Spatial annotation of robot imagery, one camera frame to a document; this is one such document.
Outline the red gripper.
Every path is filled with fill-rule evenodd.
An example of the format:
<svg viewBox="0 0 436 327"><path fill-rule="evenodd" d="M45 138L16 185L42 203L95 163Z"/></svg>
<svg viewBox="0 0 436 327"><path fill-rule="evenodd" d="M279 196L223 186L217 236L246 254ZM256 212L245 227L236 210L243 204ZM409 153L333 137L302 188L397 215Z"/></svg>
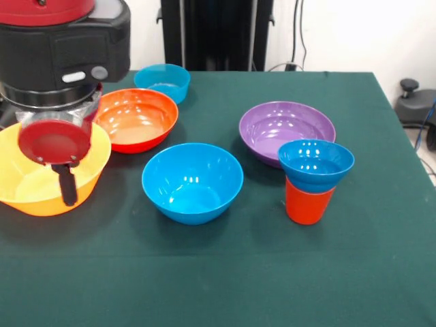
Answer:
<svg viewBox="0 0 436 327"><path fill-rule="evenodd" d="M83 159L91 148L92 122L81 126L64 120L42 119L22 126L18 146L31 161L54 164L51 168L59 176L63 202L73 206L78 201L76 179L69 164Z"/></svg>

